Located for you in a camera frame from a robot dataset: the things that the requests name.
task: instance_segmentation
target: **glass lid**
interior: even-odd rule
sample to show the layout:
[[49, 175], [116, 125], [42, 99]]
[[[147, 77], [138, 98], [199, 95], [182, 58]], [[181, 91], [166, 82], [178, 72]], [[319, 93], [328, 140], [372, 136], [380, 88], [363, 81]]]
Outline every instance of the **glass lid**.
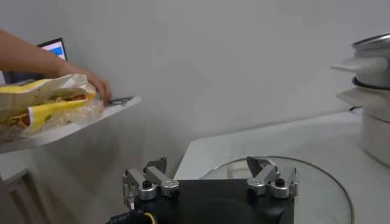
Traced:
[[[329, 173], [305, 161], [282, 156], [264, 156], [279, 169], [295, 167], [300, 173], [296, 216], [302, 224], [353, 223], [353, 206], [347, 191]], [[201, 179], [248, 179], [246, 159], [238, 159], [209, 171]]]

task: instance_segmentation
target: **plastic bag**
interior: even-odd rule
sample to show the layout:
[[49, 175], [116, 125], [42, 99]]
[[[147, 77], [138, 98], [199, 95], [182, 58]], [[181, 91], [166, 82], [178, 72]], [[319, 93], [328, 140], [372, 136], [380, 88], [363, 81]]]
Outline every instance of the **plastic bag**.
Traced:
[[26, 137], [100, 116], [102, 102], [85, 75], [71, 74], [23, 86], [0, 87], [0, 141]]

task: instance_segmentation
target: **white table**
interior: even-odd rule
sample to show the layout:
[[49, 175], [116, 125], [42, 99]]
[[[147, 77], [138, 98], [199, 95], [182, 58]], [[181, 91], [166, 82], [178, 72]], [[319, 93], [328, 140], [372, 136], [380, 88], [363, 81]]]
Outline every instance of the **white table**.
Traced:
[[359, 148], [361, 115], [331, 114], [193, 141], [176, 180], [198, 179], [248, 155], [302, 159], [323, 168], [348, 191], [355, 223], [390, 223], [390, 169]]

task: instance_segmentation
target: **white wall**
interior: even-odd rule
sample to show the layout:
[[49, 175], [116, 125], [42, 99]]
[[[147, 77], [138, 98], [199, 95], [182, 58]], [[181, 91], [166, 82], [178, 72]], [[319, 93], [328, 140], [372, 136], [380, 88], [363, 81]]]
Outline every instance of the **white wall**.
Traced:
[[123, 212], [123, 169], [167, 156], [173, 174], [196, 138], [347, 109], [335, 94], [352, 76], [329, 66], [390, 26], [385, 0], [68, 0], [62, 12], [49, 4], [61, 31], [39, 1], [13, 1], [33, 13], [5, 28], [33, 43], [65, 37], [69, 58], [108, 78], [116, 96], [143, 98], [56, 144], [0, 156], [3, 167], [34, 164], [64, 223]]

